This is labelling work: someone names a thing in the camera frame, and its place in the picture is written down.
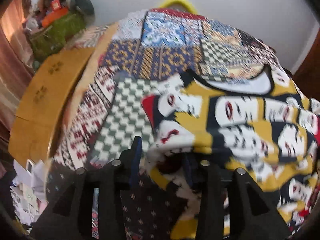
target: silver screw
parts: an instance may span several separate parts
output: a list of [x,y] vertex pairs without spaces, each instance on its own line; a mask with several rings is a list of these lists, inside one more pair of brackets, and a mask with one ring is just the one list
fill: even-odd
[[237,169],[237,172],[238,172],[240,175],[244,175],[244,174],[245,174],[245,169],[244,169],[244,168],[238,168],[238,169]]
[[113,160],[111,164],[113,166],[119,166],[121,164],[121,160]]
[[207,166],[210,165],[210,162],[207,161],[207,160],[202,160],[202,161],[200,162],[200,164],[201,164],[202,166],[204,166],[204,167],[207,167]]
[[85,169],[84,169],[84,168],[78,168],[78,169],[76,169],[76,174],[78,174],[78,175],[84,174],[84,172],[85,172]]

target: pink curtain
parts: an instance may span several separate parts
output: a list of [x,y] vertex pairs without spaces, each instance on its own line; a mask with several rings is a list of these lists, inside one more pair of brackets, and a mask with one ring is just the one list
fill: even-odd
[[23,20],[21,0],[13,0],[0,20],[0,148],[9,142],[19,101],[34,74]]

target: face print shirt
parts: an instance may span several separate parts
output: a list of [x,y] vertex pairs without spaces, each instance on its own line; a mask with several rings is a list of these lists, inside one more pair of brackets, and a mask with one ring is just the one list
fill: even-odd
[[282,69],[266,64],[255,78],[228,82],[187,70],[160,82],[158,91],[141,102],[155,134],[146,155],[151,178],[160,181],[155,167],[165,156],[192,152],[246,169],[288,224],[308,206],[317,182],[320,103]]

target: white wall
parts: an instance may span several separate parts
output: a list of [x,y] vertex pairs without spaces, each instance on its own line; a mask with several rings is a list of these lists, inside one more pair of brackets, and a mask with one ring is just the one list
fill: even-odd
[[[156,7],[162,0],[91,0],[96,25]],[[189,0],[198,13],[248,32],[277,51],[283,67],[296,71],[316,37],[318,22],[304,0]]]

